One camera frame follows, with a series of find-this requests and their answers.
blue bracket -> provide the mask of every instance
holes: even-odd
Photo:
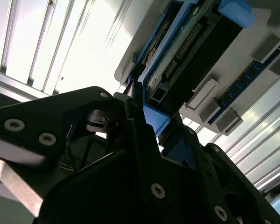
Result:
[[[178,142],[172,148],[172,150],[166,156],[166,158],[180,163],[182,163],[183,161],[187,161],[189,167],[195,170],[195,159],[193,154],[193,148],[185,144],[185,140],[182,136],[179,137]]]
[[[169,124],[170,117],[145,103],[143,103],[143,111],[146,123],[154,128],[154,134],[158,137]]]
[[[222,0],[218,8],[218,12],[242,28],[248,28],[255,22],[251,11],[252,7],[248,5],[247,0]]]

white plastic tab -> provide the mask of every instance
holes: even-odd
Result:
[[[220,110],[220,106],[214,99],[211,99],[211,102],[199,114],[199,117],[203,123],[206,123],[218,112],[218,110]]]
[[[232,109],[228,109],[216,122],[216,126],[221,133],[229,135],[242,122],[243,120]]]
[[[199,106],[203,106],[203,102],[206,102],[213,96],[218,86],[219,83],[209,77],[200,85],[194,96],[186,104],[186,107],[195,111]]]
[[[136,60],[137,60],[136,54],[132,53],[131,60],[129,61],[129,63],[126,65],[126,68],[122,72],[120,83],[123,83],[126,81],[126,79],[128,78],[128,75],[130,74],[130,72],[132,71],[132,69],[136,63]]]
[[[256,48],[254,52],[251,53],[251,56],[263,63],[268,59],[268,57],[280,46],[280,38],[277,37],[275,34],[271,33],[264,39],[260,44],[259,47]]]
[[[216,135],[217,133],[207,129],[206,127],[201,129],[201,131],[197,134],[199,142],[203,146],[206,146],[206,144],[209,143]]]

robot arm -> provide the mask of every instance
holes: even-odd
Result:
[[[178,114],[159,137],[161,155],[142,102],[142,85],[131,82],[114,97],[89,87],[0,108],[0,184],[41,224],[280,224],[228,156],[202,147]],[[62,177],[67,144],[94,132],[107,133],[106,155]]]

